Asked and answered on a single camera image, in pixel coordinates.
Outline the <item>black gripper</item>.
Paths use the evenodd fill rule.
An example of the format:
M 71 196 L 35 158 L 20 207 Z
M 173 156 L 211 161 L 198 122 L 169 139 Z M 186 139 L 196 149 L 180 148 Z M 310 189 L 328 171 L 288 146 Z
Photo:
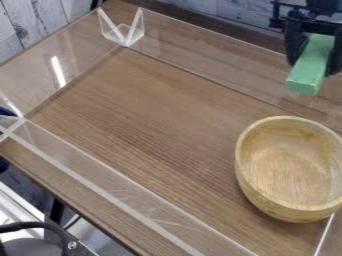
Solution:
M 287 62 L 295 65 L 307 44 L 307 33 L 334 35 L 342 29 L 342 21 L 332 21 L 334 14 L 342 14 L 342 0 L 270 0 L 272 16 L 270 27 L 284 29 L 284 50 Z M 328 53 L 326 76 L 342 71 L 342 34 L 334 38 Z

